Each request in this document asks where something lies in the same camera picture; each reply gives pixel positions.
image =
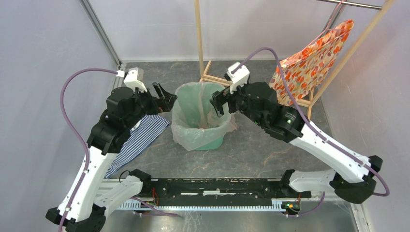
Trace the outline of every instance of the striped cloth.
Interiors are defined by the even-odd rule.
[[[116,159],[108,168],[105,178],[110,178],[124,165],[141,154],[167,128],[169,121],[159,115],[147,115],[137,129],[131,131]]]

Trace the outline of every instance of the plastic bag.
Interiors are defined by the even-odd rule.
[[[214,92],[223,89],[216,83],[187,83],[176,89],[178,99],[172,108],[171,124],[175,142],[191,151],[236,129],[228,104],[223,106],[225,114],[218,117],[209,102]]]

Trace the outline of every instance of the gray wall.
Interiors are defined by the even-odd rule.
[[[193,0],[90,2],[121,59],[198,59]],[[288,57],[322,31],[335,7],[316,0],[201,0],[200,5],[205,59],[243,59],[262,46]]]
[[[351,18],[356,24],[344,52],[374,13],[346,8],[340,20]],[[396,0],[323,96],[335,138],[384,159],[381,174],[391,195],[365,202],[375,232],[410,227],[405,219],[410,214],[409,21],[410,2]],[[377,190],[384,192],[380,184]]]
[[[56,231],[45,214],[84,153],[61,115],[60,89],[79,69],[115,65],[77,0],[1,1],[0,31],[0,231]],[[113,78],[84,74],[67,89],[68,115],[85,138]]]

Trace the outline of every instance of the trash can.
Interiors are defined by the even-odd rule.
[[[188,151],[211,150],[221,146],[227,132],[236,129],[234,116],[223,106],[224,115],[218,117],[209,102],[212,94],[223,90],[216,83],[187,83],[176,89],[178,96],[172,108],[171,130],[174,141]]]

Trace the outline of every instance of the orange flower pattern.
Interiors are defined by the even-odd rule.
[[[347,20],[317,40],[316,43],[280,62],[285,80],[292,95],[298,101],[319,85],[334,64],[337,55],[347,40],[354,22]],[[285,90],[279,69],[273,75],[269,86],[276,90],[278,102],[291,105],[292,101]]]

